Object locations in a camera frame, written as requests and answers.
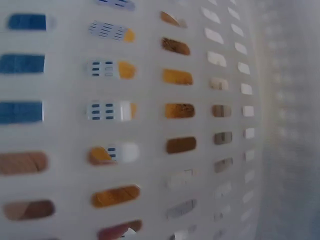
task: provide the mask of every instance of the white plastic basket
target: white plastic basket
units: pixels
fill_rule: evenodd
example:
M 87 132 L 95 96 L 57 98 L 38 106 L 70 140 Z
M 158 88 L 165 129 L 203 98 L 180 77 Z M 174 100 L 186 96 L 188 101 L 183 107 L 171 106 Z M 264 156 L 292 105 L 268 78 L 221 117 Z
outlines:
M 20 221 L 7 219 L 2 211 L 0 239 L 95 240 L 101 229 L 134 220 L 141 220 L 142 228 L 126 239 L 167 240 L 175 233 L 176 239 L 254 239 L 262 131 L 245 5 L 132 1 L 134 10 L 94 0 L 0 1 L 0 54 L 45 55 L 43 73 L 0 75 L 0 102 L 42 102 L 41 122 L 0 126 L 0 153 L 41 151 L 48 157 L 42 173 L 0 175 L 0 204 L 50 200 L 55 208 L 51 216 Z M 186 27 L 163 22 L 161 11 L 183 19 Z M 14 13 L 45 14 L 46 31 L 8 29 Z M 128 28 L 135 40 L 92 35 L 88 28 L 94 21 Z M 190 55 L 162 49 L 162 38 L 187 44 Z M 88 66 L 96 60 L 128 61 L 136 74 L 128 81 L 94 78 Z M 166 83 L 163 69 L 188 72 L 193 84 Z M 211 88 L 212 78 L 227 80 L 228 90 Z M 134 119 L 126 112 L 129 102 L 137 106 Z M 92 120 L 87 114 L 92 103 L 112 103 L 121 114 Z M 195 116 L 167 119 L 168 103 L 192 104 Z M 231 106 L 231 116 L 214 117 L 213 105 Z M 231 143 L 214 143 L 221 132 L 232 132 Z M 194 137 L 196 148 L 168 154 L 167 140 L 182 137 Z M 124 143 L 137 148 L 128 150 Z M 95 146 L 122 146 L 118 164 L 90 165 L 88 151 Z M 138 155 L 134 160 L 132 151 Z M 233 164 L 216 173 L 215 163 L 227 158 Z M 190 169 L 197 173 L 191 179 L 175 175 Z M 91 204 L 92 194 L 128 185 L 140 188 L 137 199 L 105 208 Z M 194 209 L 172 219 L 170 210 L 189 200 Z

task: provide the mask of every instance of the rectangular slot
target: rectangular slot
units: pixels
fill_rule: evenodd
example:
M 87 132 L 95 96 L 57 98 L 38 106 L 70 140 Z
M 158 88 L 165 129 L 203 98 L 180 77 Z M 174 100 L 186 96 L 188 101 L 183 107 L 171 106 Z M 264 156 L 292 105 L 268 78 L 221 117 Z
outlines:
M 227 205 L 221 209 L 221 211 L 218 211 L 214 213 L 213 219 L 215 222 L 219 222 L 220 220 L 224 219 L 226 215 L 228 215 L 231 212 L 230 205 Z
M 161 44 L 164 50 L 167 50 L 173 53 L 187 55 L 187 56 L 190 55 L 191 53 L 187 44 L 167 38 L 167 37 L 163 37 L 161 39 Z
M 45 69 L 44 55 L 4 54 L 0 58 L 1 74 L 36 74 Z
M 177 26 L 180 28 L 187 28 L 187 24 L 184 19 L 176 19 L 164 11 L 160 12 L 160 18 L 163 22 L 165 22 L 167 24 Z
M 247 192 L 242 198 L 243 203 L 246 204 L 247 202 L 249 202 L 254 197 L 254 195 L 255 194 L 253 190 Z
M 214 164 L 214 172 L 217 174 L 222 173 L 222 172 L 226 171 L 229 167 L 231 167 L 233 163 L 234 163 L 234 161 L 233 161 L 232 157 L 220 160 Z
M 244 157 L 246 162 L 252 161 L 255 158 L 255 150 L 252 149 L 252 150 L 246 151 L 244 154 Z
M 231 107 L 227 105 L 213 105 L 212 115 L 216 118 L 226 118 L 231 116 Z
M 130 28 L 100 21 L 94 21 L 88 30 L 92 35 L 103 39 L 133 43 L 136 38 L 136 34 Z
M 232 132 L 219 132 L 214 135 L 213 138 L 215 145 L 229 144 L 232 142 Z
M 247 64 L 243 63 L 243 62 L 239 62 L 238 63 L 238 70 L 243 73 L 243 74 L 247 74 L 250 75 L 250 68 Z
M 234 43 L 234 47 L 239 53 L 242 53 L 244 55 L 248 54 L 247 48 L 241 43 L 238 43 L 238 42 Z
M 246 95 L 252 95 L 252 87 L 248 84 L 241 83 L 241 93 Z
M 114 225 L 101 229 L 98 232 L 99 240 L 116 240 L 116 239 L 127 239 L 127 237 L 134 236 L 141 230 L 143 223 L 141 220 L 124 222 L 119 225 Z
M 235 10 L 233 10 L 232 8 L 228 7 L 228 11 L 230 13 L 230 15 L 238 20 L 240 20 L 240 16 L 239 13 L 237 13 Z
M 193 136 L 172 138 L 166 142 L 166 152 L 168 154 L 178 154 L 194 150 L 197 141 Z
M 232 190 L 231 182 L 227 182 L 225 184 L 222 184 L 218 186 L 214 192 L 214 198 L 220 199 L 229 194 Z
M 249 171 L 244 175 L 244 181 L 245 183 L 249 183 L 250 181 L 252 181 L 255 178 L 255 171 Z
M 168 181 L 167 186 L 170 189 L 176 189 L 181 186 L 185 186 L 188 183 L 190 183 L 194 177 L 197 175 L 197 171 L 194 169 L 187 169 L 181 172 L 178 172 L 174 175 L 172 175 Z
M 40 151 L 0 153 L 0 175 L 41 173 L 47 167 L 48 157 Z
M 238 27 L 237 25 L 231 24 L 231 28 L 236 34 L 239 34 L 241 37 L 245 36 L 244 31 L 240 27 Z
M 42 122 L 40 101 L 0 101 L 0 125 Z
M 140 189 L 136 185 L 124 186 L 92 195 L 91 203 L 96 208 L 105 208 L 135 200 L 140 195 Z
M 14 13 L 9 17 L 7 28 L 10 30 L 46 31 L 46 15 L 34 13 Z
M 99 5 L 105 5 L 118 10 L 134 11 L 136 5 L 131 0 L 95 0 Z
M 243 106 L 242 114 L 244 117 L 253 117 L 255 115 L 255 109 L 253 106 Z
M 195 114 L 195 107 L 192 104 L 167 103 L 165 105 L 165 117 L 167 119 L 192 118 Z
M 224 40 L 222 38 L 222 36 L 217 33 L 216 31 L 211 30 L 210 28 L 205 28 L 204 29 L 204 33 L 207 39 L 210 39 L 214 42 L 220 43 L 220 44 L 224 44 Z
M 94 146 L 87 155 L 89 163 L 95 166 L 114 165 L 117 163 L 131 163 L 138 159 L 139 147 L 134 142 L 109 144 L 108 146 Z
M 87 106 L 86 116 L 93 121 L 127 122 L 136 117 L 137 105 L 129 101 L 104 102 L 95 100 Z
M 250 208 L 248 211 L 246 211 L 245 213 L 243 213 L 242 215 L 241 215 L 241 222 L 244 222 L 245 220 L 247 220 L 250 216 L 251 216 L 251 214 L 253 213 L 253 209 L 252 208 Z
M 35 220 L 55 213 L 50 200 L 11 202 L 3 206 L 4 215 L 11 221 Z
M 187 229 L 176 231 L 167 240 L 186 240 L 190 234 L 193 234 L 197 230 L 197 225 L 188 227 Z
M 218 65 L 221 67 L 226 67 L 227 66 L 227 61 L 225 59 L 225 56 L 219 54 L 219 53 L 215 53 L 213 51 L 208 51 L 207 52 L 207 59 L 208 62 L 214 65 Z
M 253 139 L 255 137 L 255 129 L 254 128 L 247 128 L 244 131 L 245 139 Z
M 178 204 L 166 211 L 166 217 L 168 219 L 176 219 L 187 213 L 190 213 L 197 205 L 197 200 L 192 199 L 181 204 Z
M 210 19 L 211 21 L 217 23 L 217 24 L 220 24 L 220 18 L 218 17 L 218 15 L 213 12 L 213 11 L 210 11 L 209 9 L 207 8 L 204 8 L 204 7 L 201 7 L 201 11 L 202 11 L 202 14 L 207 18 L 207 19 Z
M 192 85 L 194 84 L 191 73 L 187 71 L 179 71 L 174 69 L 164 69 L 162 79 L 165 83 L 176 85 Z
M 228 81 L 218 77 L 212 77 L 210 79 L 210 87 L 215 90 L 228 90 L 229 84 Z

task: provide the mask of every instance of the yellow fabric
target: yellow fabric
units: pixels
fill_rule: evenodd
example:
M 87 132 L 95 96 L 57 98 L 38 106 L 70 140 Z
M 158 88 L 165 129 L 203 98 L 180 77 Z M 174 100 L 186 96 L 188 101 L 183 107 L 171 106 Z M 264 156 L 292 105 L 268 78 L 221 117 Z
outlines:
M 119 61 L 118 67 L 121 79 L 132 79 L 136 74 L 135 66 L 126 61 Z
M 136 199 L 140 194 L 137 186 L 120 187 L 107 191 L 97 192 L 92 196 L 92 204 L 96 208 L 117 205 Z
M 124 41 L 127 43 L 133 43 L 135 41 L 136 35 L 135 33 L 128 28 L 128 30 L 126 31 L 125 35 L 124 35 Z
M 192 75 L 186 71 L 164 69 L 162 74 L 163 81 L 169 84 L 192 85 Z

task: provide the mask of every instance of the blue object inside basket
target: blue object inside basket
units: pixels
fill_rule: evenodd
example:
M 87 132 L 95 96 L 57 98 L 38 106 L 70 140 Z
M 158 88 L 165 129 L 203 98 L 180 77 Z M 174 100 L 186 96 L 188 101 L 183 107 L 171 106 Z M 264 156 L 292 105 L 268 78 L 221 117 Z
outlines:
M 0 102 L 0 125 L 42 122 L 43 110 L 40 101 Z
M 44 55 L 4 54 L 0 58 L 0 73 L 2 74 L 43 73 L 44 68 Z
M 46 31 L 46 15 L 16 13 L 9 18 L 8 29 Z
M 98 4 L 107 5 L 112 8 L 135 10 L 135 4 L 131 0 L 96 0 Z

